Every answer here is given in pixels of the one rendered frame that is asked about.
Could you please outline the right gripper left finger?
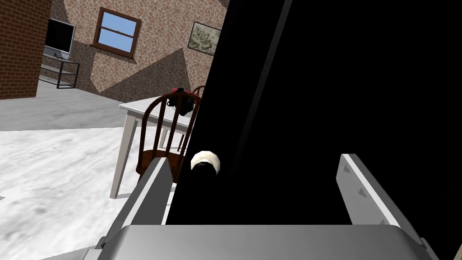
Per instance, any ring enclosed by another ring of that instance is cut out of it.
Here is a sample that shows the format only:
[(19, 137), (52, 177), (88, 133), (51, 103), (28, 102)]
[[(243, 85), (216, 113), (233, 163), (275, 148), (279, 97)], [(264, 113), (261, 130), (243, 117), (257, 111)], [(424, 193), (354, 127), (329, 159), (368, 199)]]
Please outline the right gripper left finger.
[(154, 159), (109, 229), (106, 247), (149, 240), (149, 233), (162, 223), (172, 183), (168, 159)]

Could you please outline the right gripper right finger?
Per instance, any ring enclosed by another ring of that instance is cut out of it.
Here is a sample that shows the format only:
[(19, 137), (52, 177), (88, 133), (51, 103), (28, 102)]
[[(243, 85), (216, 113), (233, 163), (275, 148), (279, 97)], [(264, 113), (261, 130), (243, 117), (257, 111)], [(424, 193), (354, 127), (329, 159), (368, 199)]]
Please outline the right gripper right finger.
[(358, 155), (340, 156), (336, 182), (352, 224), (397, 226), (418, 244), (427, 246)]

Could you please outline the brown wooden chair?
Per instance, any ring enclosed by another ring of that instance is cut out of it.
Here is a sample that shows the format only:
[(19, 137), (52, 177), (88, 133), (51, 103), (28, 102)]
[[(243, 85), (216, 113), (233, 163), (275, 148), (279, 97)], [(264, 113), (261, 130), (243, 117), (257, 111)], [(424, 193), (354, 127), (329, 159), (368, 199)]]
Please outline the brown wooden chair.
[[(196, 94), (197, 96), (199, 96), (199, 95), (200, 95), (200, 91), (201, 91), (201, 89), (203, 89), (203, 88), (205, 88), (205, 85), (199, 86), (199, 87), (195, 88), (195, 89), (192, 91), (192, 94)], [(179, 142), (177, 151), (180, 151), (180, 149), (182, 148), (182, 144), (183, 144), (184, 137), (185, 137), (185, 135), (182, 135), (182, 136), (181, 136), (181, 139), (180, 139), (180, 142)]]
[[(173, 182), (177, 183), (184, 161), (186, 145), (194, 126), (202, 98), (186, 92), (170, 93), (156, 98), (142, 117), (142, 129), (136, 172), (146, 172), (155, 158), (167, 158)], [(153, 148), (145, 150), (147, 125), (152, 111), (157, 112)]]

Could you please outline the white and black door knob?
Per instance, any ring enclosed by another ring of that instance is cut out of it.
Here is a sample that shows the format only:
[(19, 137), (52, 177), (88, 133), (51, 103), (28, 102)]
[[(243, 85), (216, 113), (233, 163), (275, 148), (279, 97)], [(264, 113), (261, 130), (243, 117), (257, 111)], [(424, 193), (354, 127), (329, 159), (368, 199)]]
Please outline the white and black door knob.
[(221, 162), (218, 156), (211, 151), (200, 151), (190, 161), (192, 171), (205, 170), (207, 174), (218, 174)]

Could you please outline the white table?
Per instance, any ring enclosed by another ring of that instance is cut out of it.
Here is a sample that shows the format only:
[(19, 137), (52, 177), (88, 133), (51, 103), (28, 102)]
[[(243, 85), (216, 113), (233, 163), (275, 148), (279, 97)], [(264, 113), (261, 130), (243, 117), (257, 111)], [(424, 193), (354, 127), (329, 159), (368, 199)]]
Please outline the white table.
[[(115, 174), (111, 185), (110, 198), (112, 199), (115, 199), (118, 195), (137, 125), (142, 123), (145, 111), (157, 98), (158, 97), (152, 97), (119, 105), (119, 108), (126, 111), (126, 118), (115, 167)], [(180, 151), (177, 151), (181, 139), (180, 135), (186, 135), (192, 113), (190, 112), (186, 116), (179, 116), (175, 131), (172, 132), (171, 128), (175, 109), (167, 106), (162, 116), (160, 115), (160, 110), (161, 103), (157, 104), (157, 106), (151, 111), (147, 125), (156, 126), (158, 123), (162, 124), (161, 128), (157, 128), (159, 131), (159, 142), (157, 143), (158, 147), (156, 150), (159, 151), (159, 156), (162, 156), (167, 151), (166, 148), (169, 148), (168, 151), (174, 154), (174, 157), (176, 158), (179, 155), (183, 155), (187, 148), (187, 142), (185, 141), (186, 137), (184, 137), (182, 148)]]

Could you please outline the black door leaf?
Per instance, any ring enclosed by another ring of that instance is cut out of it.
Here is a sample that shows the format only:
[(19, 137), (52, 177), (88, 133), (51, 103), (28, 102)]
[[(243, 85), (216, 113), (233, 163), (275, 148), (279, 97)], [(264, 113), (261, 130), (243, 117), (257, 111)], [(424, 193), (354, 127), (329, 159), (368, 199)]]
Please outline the black door leaf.
[[(200, 151), (218, 174), (190, 169)], [(229, 0), (166, 222), (350, 224), (343, 153), (454, 259), (462, 0)]]

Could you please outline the brown framed window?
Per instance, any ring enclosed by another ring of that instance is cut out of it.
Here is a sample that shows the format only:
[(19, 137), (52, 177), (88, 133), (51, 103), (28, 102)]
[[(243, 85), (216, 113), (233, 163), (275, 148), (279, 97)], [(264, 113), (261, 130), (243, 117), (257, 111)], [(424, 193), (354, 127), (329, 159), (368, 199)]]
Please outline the brown framed window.
[(142, 21), (100, 7), (92, 47), (134, 59)]

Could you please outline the television on black stand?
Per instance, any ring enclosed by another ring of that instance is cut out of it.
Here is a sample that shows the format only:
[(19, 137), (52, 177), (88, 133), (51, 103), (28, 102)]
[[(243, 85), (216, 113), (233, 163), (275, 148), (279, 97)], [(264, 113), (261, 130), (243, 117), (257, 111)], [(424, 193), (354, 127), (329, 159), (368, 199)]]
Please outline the television on black stand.
[(53, 84), (57, 89), (76, 88), (80, 64), (70, 60), (76, 27), (50, 18), (48, 20), (43, 57), (58, 61), (59, 66), (41, 64), (41, 69), (57, 73), (56, 79), (40, 74), (39, 80)]

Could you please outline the framed wall picture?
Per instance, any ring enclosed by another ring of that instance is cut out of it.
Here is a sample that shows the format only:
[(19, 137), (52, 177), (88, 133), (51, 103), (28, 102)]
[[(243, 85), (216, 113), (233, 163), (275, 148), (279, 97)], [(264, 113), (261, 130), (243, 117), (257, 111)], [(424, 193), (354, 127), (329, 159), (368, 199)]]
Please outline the framed wall picture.
[(221, 31), (203, 23), (194, 22), (188, 48), (214, 56)]

